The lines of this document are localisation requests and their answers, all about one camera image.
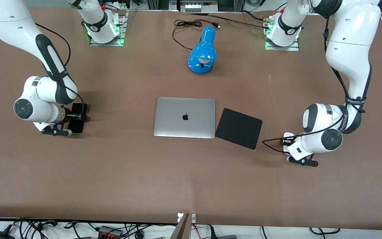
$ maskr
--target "lamp shade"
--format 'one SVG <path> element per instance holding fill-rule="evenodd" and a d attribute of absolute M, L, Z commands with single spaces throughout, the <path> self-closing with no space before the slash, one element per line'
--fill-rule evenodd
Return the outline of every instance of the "lamp shade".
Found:
<path fill-rule="evenodd" d="M 204 74 L 211 70 L 213 61 L 217 59 L 213 46 L 216 30 L 212 26 L 203 28 L 200 42 L 192 49 L 188 57 L 188 67 L 197 74 Z"/>

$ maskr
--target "black mouse pad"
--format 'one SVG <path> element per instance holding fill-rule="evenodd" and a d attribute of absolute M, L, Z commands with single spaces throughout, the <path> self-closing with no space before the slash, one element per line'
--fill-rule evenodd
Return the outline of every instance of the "black mouse pad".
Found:
<path fill-rule="evenodd" d="M 216 137 L 246 148 L 256 149 L 261 128 L 260 119 L 225 108 L 216 130 Z"/>

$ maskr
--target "lamp base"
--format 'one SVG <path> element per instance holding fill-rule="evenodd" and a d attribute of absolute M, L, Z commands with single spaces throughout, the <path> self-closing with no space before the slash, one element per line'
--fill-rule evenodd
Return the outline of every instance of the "lamp base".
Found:
<path fill-rule="evenodd" d="M 201 63 L 197 57 L 190 55 L 188 57 L 188 67 L 194 73 L 205 74 L 212 69 L 213 61 L 209 61 L 208 63 Z"/>

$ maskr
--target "table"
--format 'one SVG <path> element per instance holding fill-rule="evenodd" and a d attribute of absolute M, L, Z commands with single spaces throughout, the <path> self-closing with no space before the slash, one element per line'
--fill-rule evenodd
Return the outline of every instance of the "table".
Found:
<path fill-rule="evenodd" d="M 198 224 L 382 229 L 381 23 L 362 125 L 338 150 L 315 155 L 319 166 L 312 168 L 286 162 L 261 141 L 301 132 L 312 103 L 344 101 L 325 60 L 320 16 L 306 18 L 300 51 L 289 52 L 265 50 L 260 29 L 167 11 L 137 12 L 123 47 L 88 46 L 74 9 L 31 13 L 72 45 L 68 69 L 89 104 L 89 122 L 84 133 L 64 138 L 17 118 L 12 107 L 25 80 L 44 71 L 0 41 L 1 217 L 174 223 L 178 212 L 192 212 Z M 244 14 L 222 16 L 261 24 Z M 171 36 L 174 20 L 198 18 L 222 26 L 207 75 L 188 70 L 189 53 Z M 176 38 L 192 47 L 200 30 Z M 43 32 L 66 59 L 64 42 Z M 154 137 L 159 96 L 216 99 L 217 122 L 224 108 L 262 119 L 258 147 Z"/>

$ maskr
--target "silver laptop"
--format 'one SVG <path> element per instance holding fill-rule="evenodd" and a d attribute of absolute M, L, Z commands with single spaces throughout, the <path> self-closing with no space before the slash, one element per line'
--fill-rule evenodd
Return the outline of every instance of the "silver laptop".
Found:
<path fill-rule="evenodd" d="M 157 99 L 154 136 L 214 139 L 216 101 L 210 99 Z"/>

